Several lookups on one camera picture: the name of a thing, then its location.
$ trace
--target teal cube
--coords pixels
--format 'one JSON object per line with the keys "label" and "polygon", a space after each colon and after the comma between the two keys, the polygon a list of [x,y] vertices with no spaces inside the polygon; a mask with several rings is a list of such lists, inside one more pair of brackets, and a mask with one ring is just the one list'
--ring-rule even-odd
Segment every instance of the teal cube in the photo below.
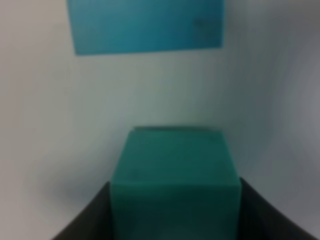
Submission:
{"label": "teal cube", "polygon": [[241,183],[223,134],[133,130],[110,184],[115,240],[235,240]]}

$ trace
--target white background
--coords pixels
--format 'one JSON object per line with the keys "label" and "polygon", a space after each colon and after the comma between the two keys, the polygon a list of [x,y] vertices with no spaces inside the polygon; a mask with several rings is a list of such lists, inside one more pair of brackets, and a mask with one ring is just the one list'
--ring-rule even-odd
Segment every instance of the white background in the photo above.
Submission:
{"label": "white background", "polygon": [[224,128],[239,173],[320,237],[319,9],[226,0],[223,49],[76,57],[64,0],[0,1],[0,239],[55,236],[146,125]]}

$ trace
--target teal box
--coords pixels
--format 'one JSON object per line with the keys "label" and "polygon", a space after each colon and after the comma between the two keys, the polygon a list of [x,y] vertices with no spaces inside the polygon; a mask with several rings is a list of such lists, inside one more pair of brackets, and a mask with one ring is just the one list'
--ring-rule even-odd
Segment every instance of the teal box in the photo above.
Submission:
{"label": "teal box", "polygon": [[221,48],[224,0],[67,0],[77,55]]}
{"label": "teal box", "polygon": [[241,183],[223,134],[133,130],[110,184],[115,240],[235,240]]}

